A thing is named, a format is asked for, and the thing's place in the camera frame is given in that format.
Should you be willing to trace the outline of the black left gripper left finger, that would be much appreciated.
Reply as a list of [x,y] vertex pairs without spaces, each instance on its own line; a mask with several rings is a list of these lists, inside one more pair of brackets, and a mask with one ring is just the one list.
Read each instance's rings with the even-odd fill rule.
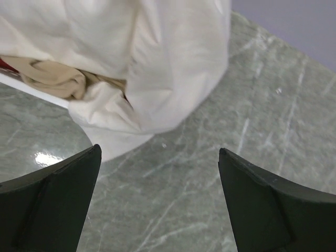
[[1,183],[1,251],[76,251],[101,165],[94,145]]

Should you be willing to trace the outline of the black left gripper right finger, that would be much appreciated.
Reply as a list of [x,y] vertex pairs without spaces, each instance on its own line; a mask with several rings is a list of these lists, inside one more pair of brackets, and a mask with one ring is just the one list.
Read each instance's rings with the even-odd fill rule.
[[294,183],[225,148],[218,168],[238,251],[335,251],[335,195]]

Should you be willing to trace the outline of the cream white t-shirt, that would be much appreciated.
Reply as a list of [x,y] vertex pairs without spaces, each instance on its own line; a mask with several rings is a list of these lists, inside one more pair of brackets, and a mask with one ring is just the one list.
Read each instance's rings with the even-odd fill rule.
[[175,129],[228,67],[230,1],[1,1],[1,56],[126,81],[68,111],[109,161]]

